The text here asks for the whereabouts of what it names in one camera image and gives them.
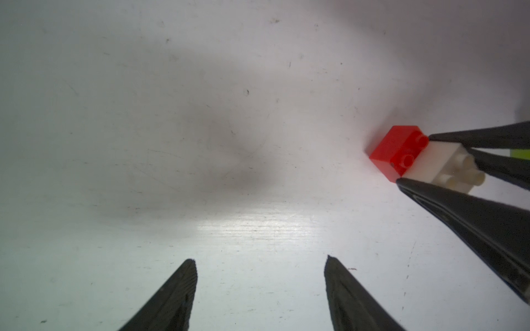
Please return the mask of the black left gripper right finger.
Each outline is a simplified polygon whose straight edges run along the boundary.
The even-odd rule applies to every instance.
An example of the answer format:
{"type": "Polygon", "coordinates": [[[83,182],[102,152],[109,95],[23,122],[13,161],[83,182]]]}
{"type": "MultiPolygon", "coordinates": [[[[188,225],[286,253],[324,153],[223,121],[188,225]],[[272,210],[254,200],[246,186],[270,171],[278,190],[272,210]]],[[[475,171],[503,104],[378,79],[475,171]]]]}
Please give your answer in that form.
{"type": "Polygon", "coordinates": [[[404,331],[337,258],[327,257],[324,278],[335,331],[404,331]]]}

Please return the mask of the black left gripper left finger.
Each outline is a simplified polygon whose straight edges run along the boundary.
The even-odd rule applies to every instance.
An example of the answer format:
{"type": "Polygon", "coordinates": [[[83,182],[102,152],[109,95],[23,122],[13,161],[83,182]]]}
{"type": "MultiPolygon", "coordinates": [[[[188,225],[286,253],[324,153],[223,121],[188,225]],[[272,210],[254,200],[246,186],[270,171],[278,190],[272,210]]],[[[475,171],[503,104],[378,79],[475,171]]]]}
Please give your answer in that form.
{"type": "Polygon", "coordinates": [[[187,259],[120,331],[188,331],[197,280],[187,259]]]}

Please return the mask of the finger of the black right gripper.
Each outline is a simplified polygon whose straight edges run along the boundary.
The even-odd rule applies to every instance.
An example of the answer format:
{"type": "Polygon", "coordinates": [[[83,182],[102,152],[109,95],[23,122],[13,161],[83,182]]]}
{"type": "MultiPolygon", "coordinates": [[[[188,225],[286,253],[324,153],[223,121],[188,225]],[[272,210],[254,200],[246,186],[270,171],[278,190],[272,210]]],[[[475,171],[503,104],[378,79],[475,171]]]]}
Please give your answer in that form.
{"type": "Polygon", "coordinates": [[[525,303],[529,303],[529,211],[412,179],[402,193],[450,228],[525,303]]]}
{"type": "Polygon", "coordinates": [[[529,160],[481,151],[482,148],[528,150],[528,121],[493,128],[437,133],[429,135],[429,139],[461,143],[475,157],[481,171],[525,190],[529,189],[529,160]]]}

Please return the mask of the white lego brick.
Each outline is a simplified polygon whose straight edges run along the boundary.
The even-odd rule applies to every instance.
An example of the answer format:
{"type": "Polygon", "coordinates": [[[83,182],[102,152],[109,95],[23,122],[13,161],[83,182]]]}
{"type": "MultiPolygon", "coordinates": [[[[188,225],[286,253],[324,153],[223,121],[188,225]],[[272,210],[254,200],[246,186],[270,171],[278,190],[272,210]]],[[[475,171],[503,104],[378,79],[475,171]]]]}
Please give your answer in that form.
{"type": "Polygon", "coordinates": [[[462,144],[449,142],[429,142],[403,177],[464,194],[485,181],[475,157],[462,144]]]}

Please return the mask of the red lego brick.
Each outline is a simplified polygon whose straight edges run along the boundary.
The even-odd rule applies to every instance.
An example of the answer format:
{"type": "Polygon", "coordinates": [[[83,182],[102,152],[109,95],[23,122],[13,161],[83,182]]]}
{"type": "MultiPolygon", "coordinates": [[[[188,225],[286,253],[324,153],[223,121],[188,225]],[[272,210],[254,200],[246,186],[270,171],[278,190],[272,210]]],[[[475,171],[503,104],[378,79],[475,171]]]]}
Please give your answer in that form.
{"type": "Polygon", "coordinates": [[[391,183],[395,183],[428,144],[428,136],[417,126],[393,126],[369,159],[391,183]]]}

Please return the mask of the lime green lego brick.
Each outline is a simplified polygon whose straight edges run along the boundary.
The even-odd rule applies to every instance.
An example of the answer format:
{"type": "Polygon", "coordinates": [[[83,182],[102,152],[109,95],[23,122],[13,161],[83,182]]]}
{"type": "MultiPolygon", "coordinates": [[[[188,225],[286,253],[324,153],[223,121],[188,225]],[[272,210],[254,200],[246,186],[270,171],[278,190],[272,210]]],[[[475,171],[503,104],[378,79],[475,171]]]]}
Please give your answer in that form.
{"type": "Polygon", "coordinates": [[[510,150],[510,157],[517,159],[530,160],[530,149],[512,149],[510,150]]]}

